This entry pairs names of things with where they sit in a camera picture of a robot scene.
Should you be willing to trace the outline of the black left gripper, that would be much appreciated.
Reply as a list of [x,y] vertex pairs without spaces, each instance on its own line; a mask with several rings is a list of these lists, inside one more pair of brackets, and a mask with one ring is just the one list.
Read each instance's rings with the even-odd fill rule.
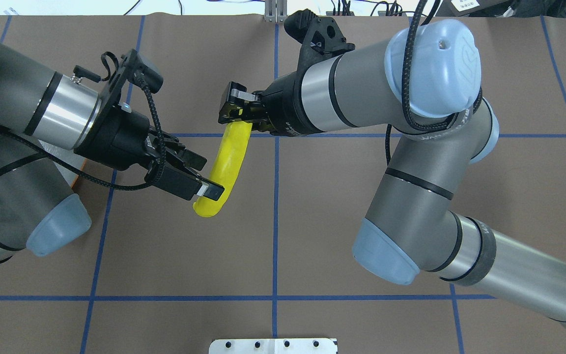
[[[159,148],[152,144],[151,132],[146,116],[114,107],[107,117],[94,123],[74,152],[119,171],[134,164],[149,169],[153,161],[160,158]],[[195,172],[206,166],[206,157],[189,150],[173,135],[163,133],[163,141],[166,163],[162,174],[156,179],[159,168],[154,167],[145,175],[144,181],[181,199],[191,200],[198,196],[219,200],[224,186]]]

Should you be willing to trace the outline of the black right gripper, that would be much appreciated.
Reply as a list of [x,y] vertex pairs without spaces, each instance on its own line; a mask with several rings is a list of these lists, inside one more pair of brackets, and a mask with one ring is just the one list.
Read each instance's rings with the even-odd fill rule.
[[286,137],[323,133],[306,115],[298,77],[289,73],[253,93],[244,85],[229,82],[220,102],[218,123],[247,122],[259,132]]

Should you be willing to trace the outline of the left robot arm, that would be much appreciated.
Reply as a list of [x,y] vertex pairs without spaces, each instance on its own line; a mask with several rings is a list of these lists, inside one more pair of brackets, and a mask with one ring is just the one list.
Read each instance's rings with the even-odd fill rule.
[[[0,43],[0,265],[23,249],[46,256],[86,233],[91,218],[57,166],[107,188],[150,186],[218,200],[206,159],[160,128],[152,95],[163,78],[136,50],[101,78],[68,78]],[[105,81],[101,92],[82,78]]]

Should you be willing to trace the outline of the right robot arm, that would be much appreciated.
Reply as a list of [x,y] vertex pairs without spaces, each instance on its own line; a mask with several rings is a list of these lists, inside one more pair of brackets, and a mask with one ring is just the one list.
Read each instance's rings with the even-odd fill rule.
[[219,123],[306,136],[388,124],[402,133],[352,248],[365,269],[408,285],[420,271],[474,287],[566,328],[566,262],[450,211],[469,164],[486,157],[499,122],[481,96],[481,59],[457,20],[411,23],[356,49],[333,18],[298,11],[295,72],[249,93],[231,82]]

